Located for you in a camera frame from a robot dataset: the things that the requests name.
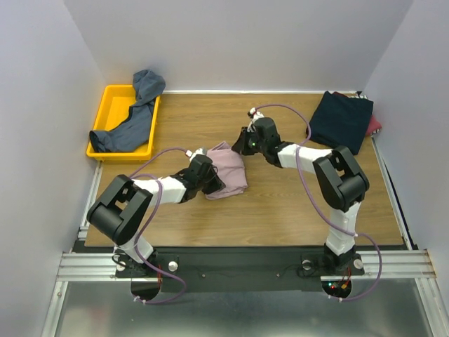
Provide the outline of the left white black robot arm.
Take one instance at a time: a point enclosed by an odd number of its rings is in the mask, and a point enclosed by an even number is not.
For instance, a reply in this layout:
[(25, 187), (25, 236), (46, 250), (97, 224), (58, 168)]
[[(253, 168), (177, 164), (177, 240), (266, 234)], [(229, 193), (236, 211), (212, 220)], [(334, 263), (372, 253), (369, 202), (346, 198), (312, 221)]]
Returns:
[(86, 220), (132, 259), (134, 271), (147, 277), (156, 268), (154, 247), (140, 233), (147, 209), (182, 204), (198, 192), (210, 194), (224, 187), (212, 159), (196, 154), (187, 168), (165, 178), (116, 176), (89, 208)]

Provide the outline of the pink tank top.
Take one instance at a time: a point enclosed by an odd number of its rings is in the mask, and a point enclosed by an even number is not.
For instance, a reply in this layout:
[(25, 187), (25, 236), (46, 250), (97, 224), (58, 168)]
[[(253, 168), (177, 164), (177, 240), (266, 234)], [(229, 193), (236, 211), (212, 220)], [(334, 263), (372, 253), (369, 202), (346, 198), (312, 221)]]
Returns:
[(206, 199), (216, 200), (243, 194), (248, 183), (241, 155), (223, 141), (209, 149), (207, 156), (213, 160), (218, 178), (224, 183), (224, 187), (217, 192), (207, 194)]

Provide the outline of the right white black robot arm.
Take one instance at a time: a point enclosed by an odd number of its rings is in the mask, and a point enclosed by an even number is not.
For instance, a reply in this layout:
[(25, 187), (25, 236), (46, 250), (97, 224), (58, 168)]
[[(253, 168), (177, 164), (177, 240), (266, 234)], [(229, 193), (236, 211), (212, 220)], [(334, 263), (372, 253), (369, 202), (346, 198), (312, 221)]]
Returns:
[(262, 154), (265, 160), (283, 169), (297, 169), (304, 189), (313, 199), (303, 173), (313, 173), (321, 194), (330, 207), (327, 218), (316, 202), (312, 206), (330, 226), (324, 245), (323, 266), (331, 274), (344, 270), (355, 255), (356, 219), (369, 181), (351, 151), (344, 146), (320, 150), (283, 141), (274, 120), (261, 117), (241, 128), (232, 150), (250, 156)]

